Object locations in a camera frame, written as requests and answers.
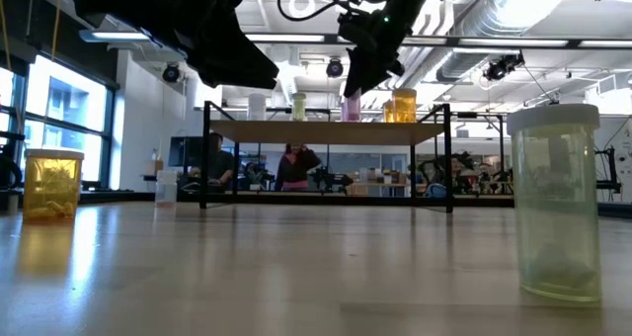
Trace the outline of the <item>small clear pill bottle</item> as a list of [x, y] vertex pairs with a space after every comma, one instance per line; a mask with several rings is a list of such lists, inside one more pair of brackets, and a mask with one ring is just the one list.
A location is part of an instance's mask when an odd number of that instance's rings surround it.
[[248, 97], [248, 121], [264, 121], [266, 119], [267, 98], [263, 94], [250, 94]]
[[176, 171], [160, 170], [156, 176], [155, 206], [173, 208], [177, 203], [178, 174]]

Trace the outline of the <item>small pink pill bottle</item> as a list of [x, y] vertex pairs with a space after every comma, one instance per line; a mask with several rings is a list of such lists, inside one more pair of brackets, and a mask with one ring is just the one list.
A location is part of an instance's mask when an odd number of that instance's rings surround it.
[[342, 102], [341, 120], [343, 122], [357, 123], [361, 118], [361, 90], [346, 97]]

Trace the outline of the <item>dark background monitor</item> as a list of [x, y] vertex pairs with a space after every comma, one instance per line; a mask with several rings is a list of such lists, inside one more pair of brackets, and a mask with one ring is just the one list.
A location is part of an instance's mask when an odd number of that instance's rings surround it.
[[199, 167], [202, 158], [201, 136], [173, 136], [170, 140], [168, 165], [170, 167]]

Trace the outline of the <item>black background stand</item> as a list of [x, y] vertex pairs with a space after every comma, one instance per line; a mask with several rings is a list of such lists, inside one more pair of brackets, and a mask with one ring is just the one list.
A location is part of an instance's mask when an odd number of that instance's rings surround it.
[[603, 168], [603, 178], [596, 180], [596, 188], [598, 190], [607, 190], [613, 194], [620, 194], [622, 184], [618, 181], [614, 147], [610, 146], [603, 150], [596, 150], [594, 155], [600, 160]]

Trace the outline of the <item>standing person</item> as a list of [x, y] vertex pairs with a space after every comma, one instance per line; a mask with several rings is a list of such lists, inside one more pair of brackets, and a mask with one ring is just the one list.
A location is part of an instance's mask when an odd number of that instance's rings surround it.
[[276, 172], [276, 191], [308, 190], [308, 171], [319, 166], [321, 159], [304, 144], [287, 143]]

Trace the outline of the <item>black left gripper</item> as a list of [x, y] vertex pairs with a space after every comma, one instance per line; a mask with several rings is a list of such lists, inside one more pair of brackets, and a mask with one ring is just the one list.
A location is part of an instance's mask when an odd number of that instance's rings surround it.
[[275, 88], [278, 67], [240, 29], [243, 0], [151, 1], [148, 36], [184, 54], [204, 84]]

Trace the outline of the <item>long ceiling light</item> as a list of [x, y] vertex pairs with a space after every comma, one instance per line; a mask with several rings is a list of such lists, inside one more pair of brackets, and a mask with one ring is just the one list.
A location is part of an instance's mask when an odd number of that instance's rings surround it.
[[79, 37], [84, 42], [148, 42], [150, 37], [137, 32], [102, 32], [81, 30]]

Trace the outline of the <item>large window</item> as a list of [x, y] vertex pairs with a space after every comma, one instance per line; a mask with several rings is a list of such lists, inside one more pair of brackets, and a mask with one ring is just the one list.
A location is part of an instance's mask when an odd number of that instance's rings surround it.
[[11, 158], [25, 169], [25, 151], [58, 148], [84, 153], [82, 180], [106, 188], [111, 173], [114, 91], [38, 55], [33, 63], [0, 63], [0, 131], [21, 134]]

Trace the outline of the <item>wooden shelf with black legs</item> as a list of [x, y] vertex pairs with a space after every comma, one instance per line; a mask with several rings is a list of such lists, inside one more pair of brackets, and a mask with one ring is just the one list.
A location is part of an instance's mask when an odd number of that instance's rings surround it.
[[431, 113], [444, 113], [440, 124], [427, 124], [419, 120], [414, 124], [368, 124], [349, 122], [280, 122], [280, 121], [236, 121], [221, 107], [206, 101], [202, 107], [202, 158], [201, 183], [197, 203], [205, 209], [209, 203], [228, 204], [278, 204], [290, 205], [292, 200], [280, 195], [243, 195], [233, 189], [228, 195], [211, 194], [208, 191], [207, 165], [209, 136], [213, 132], [234, 142], [236, 149], [242, 143], [308, 143], [321, 145], [383, 145], [407, 146], [410, 157], [416, 157], [416, 146], [431, 138], [444, 135], [444, 156], [451, 155], [450, 107], [442, 105]]

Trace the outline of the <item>seated person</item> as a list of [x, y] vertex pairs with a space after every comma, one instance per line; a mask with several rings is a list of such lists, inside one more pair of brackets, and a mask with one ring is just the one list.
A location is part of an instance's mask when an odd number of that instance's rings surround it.
[[217, 132], [209, 134], [209, 155], [207, 165], [208, 191], [223, 194], [234, 175], [234, 156], [222, 149], [223, 136]]

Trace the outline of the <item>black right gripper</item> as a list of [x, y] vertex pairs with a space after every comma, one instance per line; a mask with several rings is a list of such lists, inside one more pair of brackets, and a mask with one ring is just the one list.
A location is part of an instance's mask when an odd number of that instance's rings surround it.
[[356, 5], [383, 2], [384, 6], [371, 12], [349, 6], [338, 19], [338, 36], [360, 47], [347, 49], [350, 70], [344, 91], [346, 98], [372, 90], [392, 74], [403, 75], [403, 65], [396, 57], [382, 56], [375, 51], [395, 51], [404, 38], [412, 34], [412, 27], [426, 1], [348, 0]]

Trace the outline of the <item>small green pill bottle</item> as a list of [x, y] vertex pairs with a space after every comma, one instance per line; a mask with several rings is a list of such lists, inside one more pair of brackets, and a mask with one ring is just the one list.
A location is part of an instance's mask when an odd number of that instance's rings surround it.
[[570, 301], [601, 298], [594, 133], [597, 107], [562, 104], [510, 114], [521, 287]]
[[306, 95], [294, 93], [292, 95], [292, 119], [296, 122], [306, 121]]

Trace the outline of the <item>silver ventilation duct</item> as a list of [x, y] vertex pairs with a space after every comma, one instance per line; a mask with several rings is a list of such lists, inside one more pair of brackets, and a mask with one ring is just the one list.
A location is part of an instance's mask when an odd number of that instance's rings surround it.
[[[447, 33], [455, 37], [517, 37], [551, 11], [543, 0], [475, 0]], [[403, 85], [413, 87], [422, 81], [454, 83], [487, 57], [486, 53], [455, 53], [448, 47], [435, 47], [414, 61]]]

